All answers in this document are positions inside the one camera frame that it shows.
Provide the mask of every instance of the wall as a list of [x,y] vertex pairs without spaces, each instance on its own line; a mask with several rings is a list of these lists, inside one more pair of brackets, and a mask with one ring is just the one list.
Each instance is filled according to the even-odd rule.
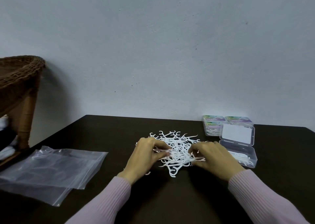
[[85,114],[315,130],[315,0],[0,0],[0,56],[47,69],[33,145]]

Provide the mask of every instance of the pink sleeve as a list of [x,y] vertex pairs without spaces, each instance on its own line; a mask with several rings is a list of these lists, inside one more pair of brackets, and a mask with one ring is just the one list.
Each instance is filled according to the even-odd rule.
[[65,224],[112,224],[127,202],[131,186],[124,178],[114,177],[107,187],[81,208]]
[[236,174],[228,188],[255,224],[308,223],[291,202],[276,194],[251,170]]

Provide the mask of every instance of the wrist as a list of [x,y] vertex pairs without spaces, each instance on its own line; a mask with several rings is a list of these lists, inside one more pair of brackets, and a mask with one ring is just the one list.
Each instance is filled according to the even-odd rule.
[[135,174],[126,170],[117,174],[117,177],[126,179],[130,183],[130,185],[133,185],[138,180]]

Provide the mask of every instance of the dark table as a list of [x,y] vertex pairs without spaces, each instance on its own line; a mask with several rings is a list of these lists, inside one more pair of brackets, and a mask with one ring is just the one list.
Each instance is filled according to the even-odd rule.
[[[304,127],[255,125],[255,151],[258,163],[253,171],[270,188],[289,199],[315,223],[315,133]],[[63,224],[99,194],[125,167],[135,143],[150,132],[181,131],[207,137],[202,122],[86,115],[45,139],[42,145],[54,149],[72,148],[106,151],[100,171],[85,190],[73,190],[60,207],[0,191],[1,223]],[[176,178],[167,168],[152,168],[133,187],[116,223],[251,223],[227,190],[227,183],[197,167],[183,167]]]

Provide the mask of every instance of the finger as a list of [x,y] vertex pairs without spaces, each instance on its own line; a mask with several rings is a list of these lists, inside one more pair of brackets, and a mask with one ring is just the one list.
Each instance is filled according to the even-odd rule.
[[198,166],[200,168],[203,168],[203,169],[207,168],[206,162],[203,162],[203,161],[192,161],[191,164],[194,166]]
[[196,151],[200,151],[202,153],[202,145],[206,143],[206,142],[199,142],[199,143],[195,143],[195,144],[192,144],[190,146],[190,148],[188,149],[188,153],[191,153],[192,151],[196,150]]
[[169,156],[168,152],[155,153],[155,154],[153,154],[153,161],[156,162],[157,160],[164,158],[164,157],[167,157],[167,156]]
[[162,141],[162,140],[155,140],[154,141],[154,146],[160,148],[160,149],[172,149],[170,146],[168,146],[166,144],[166,142]]

